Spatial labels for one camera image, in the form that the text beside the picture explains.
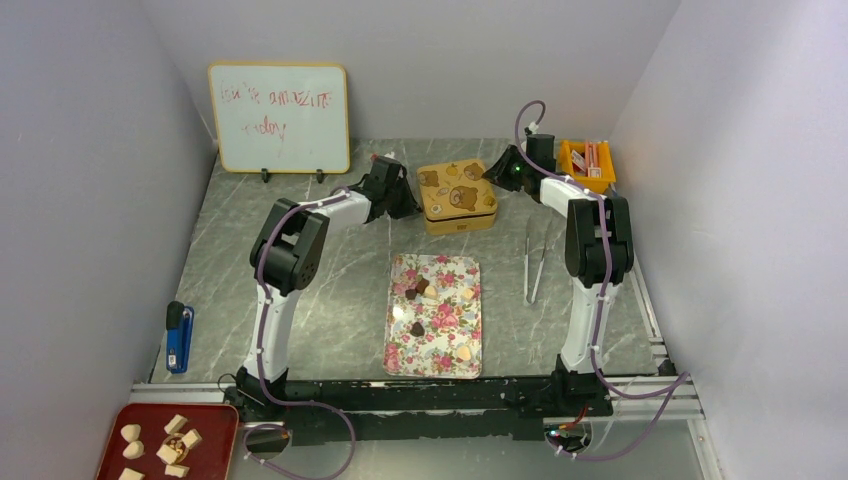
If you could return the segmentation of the silver tin lid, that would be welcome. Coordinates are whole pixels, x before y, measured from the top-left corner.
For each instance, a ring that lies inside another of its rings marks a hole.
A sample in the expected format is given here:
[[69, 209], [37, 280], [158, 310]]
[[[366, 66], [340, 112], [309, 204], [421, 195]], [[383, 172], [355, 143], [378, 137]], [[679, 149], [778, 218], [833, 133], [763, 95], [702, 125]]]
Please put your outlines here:
[[431, 222], [494, 215], [497, 199], [478, 158], [420, 167], [416, 179]]

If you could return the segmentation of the gold chocolate tin box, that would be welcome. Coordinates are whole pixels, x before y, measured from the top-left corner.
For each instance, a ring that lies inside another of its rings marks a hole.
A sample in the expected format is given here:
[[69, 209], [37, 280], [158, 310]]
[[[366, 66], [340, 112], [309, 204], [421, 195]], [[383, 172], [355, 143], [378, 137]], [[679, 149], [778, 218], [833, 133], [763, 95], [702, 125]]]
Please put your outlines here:
[[496, 218], [496, 211], [465, 214], [442, 212], [439, 215], [426, 211], [424, 225], [428, 234], [439, 236], [486, 230], [494, 225]]

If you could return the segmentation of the floral rectangular tray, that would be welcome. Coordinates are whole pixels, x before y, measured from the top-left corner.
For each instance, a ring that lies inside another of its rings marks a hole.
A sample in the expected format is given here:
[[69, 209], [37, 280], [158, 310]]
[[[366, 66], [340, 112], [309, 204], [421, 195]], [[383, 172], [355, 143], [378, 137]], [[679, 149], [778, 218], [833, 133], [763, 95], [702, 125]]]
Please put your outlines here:
[[[407, 300], [405, 291], [426, 278], [438, 291], [431, 300], [419, 295]], [[464, 302], [460, 294], [475, 290]], [[468, 256], [398, 254], [390, 270], [383, 368], [397, 377], [476, 379], [483, 369], [482, 281], [479, 262]], [[426, 333], [413, 337], [420, 322]], [[468, 346], [472, 358], [462, 362], [456, 350]]]

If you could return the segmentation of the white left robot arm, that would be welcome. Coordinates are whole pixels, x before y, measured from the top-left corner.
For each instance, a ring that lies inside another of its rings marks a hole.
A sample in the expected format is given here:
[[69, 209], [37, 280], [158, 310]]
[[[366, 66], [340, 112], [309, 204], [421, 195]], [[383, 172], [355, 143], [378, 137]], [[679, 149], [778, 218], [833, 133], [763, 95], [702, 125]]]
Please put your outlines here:
[[258, 418], [271, 420], [285, 409], [294, 313], [318, 272], [327, 237], [383, 215], [403, 219], [421, 212], [407, 167], [386, 156], [373, 157], [357, 183], [324, 198], [273, 204], [250, 253], [256, 318], [247, 357], [235, 374], [235, 393]]

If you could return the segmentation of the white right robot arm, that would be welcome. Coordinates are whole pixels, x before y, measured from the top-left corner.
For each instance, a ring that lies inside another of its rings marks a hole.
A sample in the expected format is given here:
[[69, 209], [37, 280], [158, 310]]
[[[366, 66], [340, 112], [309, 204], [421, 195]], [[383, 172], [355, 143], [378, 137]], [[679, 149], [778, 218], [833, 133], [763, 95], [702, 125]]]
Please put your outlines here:
[[571, 278], [569, 325], [549, 389], [553, 408], [576, 413], [588, 394], [607, 396], [603, 335], [619, 285], [635, 261], [629, 206], [555, 172], [555, 137], [529, 134], [506, 148], [484, 173], [493, 185], [523, 191], [565, 220], [564, 261]]

